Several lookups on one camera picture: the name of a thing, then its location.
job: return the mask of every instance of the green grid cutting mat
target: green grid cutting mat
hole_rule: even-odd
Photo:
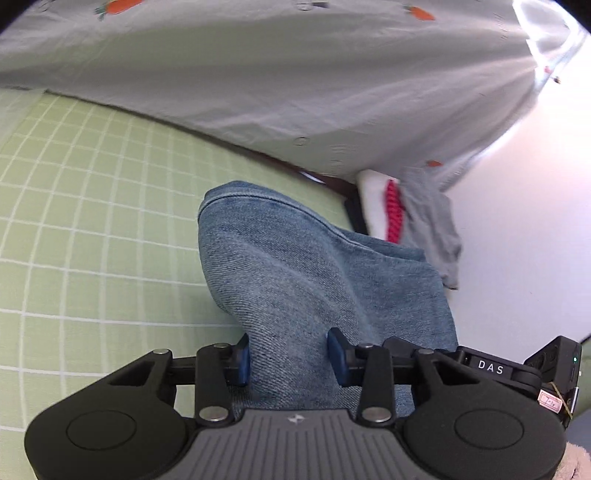
[[[43,95],[0,149],[0,480],[33,480],[42,409],[154,348],[242,334],[209,295],[199,204],[231,180],[348,228],[342,199],[172,127]],[[176,408],[192,415],[191,389]]]

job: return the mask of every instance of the orange carrot pattern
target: orange carrot pattern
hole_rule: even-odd
[[[99,16],[99,20],[103,20],[105,15],[116,15],[125,12],[136,5],[139,5],[142,0],[111,0],[105,3],[102,7],[95,9],[95,14]]]
[[[417,20],[423,20],[423,21],[433,21],[433,20],[435,20],[435,17],[433,15],[431,15],[426,10],[423,10],[422,8],[419,8],[419,7],[411,7],[409,5],[405,5],[404,8],[406,9],[406,11],[408,13],[410,13]]]

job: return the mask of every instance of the white fabric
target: white fabric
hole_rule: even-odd
[[[398,183],[398,179],[373,170],[363,170],[357,175],[357,188],[368,234],[380,240],[386,240],[388,235],[386,188],[389,180]]]
[[[554,474],[553,480],[589,480],[591,478],[591,459],[582,447],[566,444],[564,456]]]
[[[37,103],[43,90],[0,88],[0,147]]]
[[[394,0],[103,1],[34,4],[0,35],[0,85],[120,106],[348,178],[428,160],[446,174],[537,93],[512,0],[416,0],[434,21]],[[563,17],[549,0],[519,5],[554,65]]]

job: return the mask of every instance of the denim fabric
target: denim fabric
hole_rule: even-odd
[[[441,279],[420,250],[343,231],[278,192],[234,181],[210,190],[199,210],[199,250],[216,303],[250,337],[251,383],[241,407],[349,408],[360,389],[341,388],[326,333],[352,343],[397,335],[454,349]],[[414,408],[397,388],[397,413]]]

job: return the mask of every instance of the fluffy fabric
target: fluffy fabric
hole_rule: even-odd
[[[566,444],[562,461],[553,480],[590,480],[591,458],[587,451],[572,443]]]

